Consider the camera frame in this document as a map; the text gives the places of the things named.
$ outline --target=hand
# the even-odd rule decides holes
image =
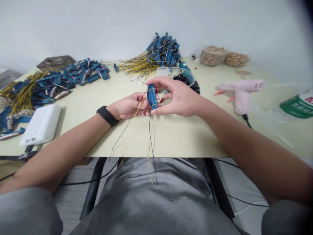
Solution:
[[[148,116],[151,112],[149,102],[145,92],[135,92],[107,107],[107,110],[115,117],[115,119],[127,119],[131,118],[136,114],[137,108],[140,106],[137,116]]]
[[[185,83],[168,77],[155,77],[146,84],[153,84],[156,88],[156,93],[164,88],[170,91],[170,93],[165,94],[161,98],[160,103],[167,99],[172,99],[170,104],[152,110],[152,115],[178,114],[185,117],[199,115],[199,112],[204,108],[204,100],[208,101],[194,92]]]

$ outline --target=white box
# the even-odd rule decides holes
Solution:
[[[58,124],[61,107],[51,104],[36,109],[25,133],[20,141],[20,146],[43,144],[54,137]]]

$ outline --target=water bottle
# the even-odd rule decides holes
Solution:
[[[313,88],[275,105],[267,115],[284,124],[313,117]]]

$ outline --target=clear plastic container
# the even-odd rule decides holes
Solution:
[[[224,57],[224,64],[240,67],[244,66],[249,61],[249,57],[246,53],[229,52]]]
[[[167,68],[164,72],[167,72],[167,77],[172,79],[174,76],[183,74],[190,82],[190,84],[188,85],[189,87],[191,87],[196,82],[195,76],[189,70],[183,68]]]
[[[279,104],[275,105],[271,109],[267,110],[266,114],[274,119],[278,123],[287,124],[288,122],[298,122],[301,119],[291,116],[285,113],[279,106]]]
[[[158,76],[169,77],[169,78],[173,78],[174,76],[183,74],[190,82],[190,84],[188,85],[189,87],[191,87],[196,82],[196,78],[194,77],[194,75],[190,71],[183,69],[183,68],[159,67],[156,69],[156,73],[158,74]],[[168,92],[169,91],[166,89],[163,90],[163,93],[165,94]]]
[[[313,118],[313,88],[275,105],[266,113],[276,122],[284,124]]]
[[[200,63],[206,66],[216,66],[221,63],[229,51],[224,47],[209,46],[202,49]]]

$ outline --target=pink glue gun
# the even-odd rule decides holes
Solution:
[[[235,101],[235,113],[238,115],[244,115],[249,112],[249,99],[251,92],[257,92],[263,88],[264,80],[254,79],[254,80],[242,80],[222,83],[218,86],[219,91],[214,93],[214,95],[224,94],[225,91],[233,91],[234,96],[227,101]]]

